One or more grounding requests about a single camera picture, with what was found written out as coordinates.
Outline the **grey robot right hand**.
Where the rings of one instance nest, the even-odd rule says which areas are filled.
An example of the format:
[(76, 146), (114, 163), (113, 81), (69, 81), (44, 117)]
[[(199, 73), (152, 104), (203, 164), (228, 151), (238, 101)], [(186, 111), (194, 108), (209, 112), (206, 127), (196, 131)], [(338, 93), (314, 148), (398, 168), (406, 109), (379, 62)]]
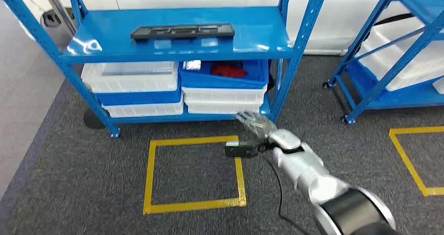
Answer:
[(271, 132), (278, 129), (268, 117), (253, 111), (238, 112), (235, 118), (259, 139), (266, 139)]

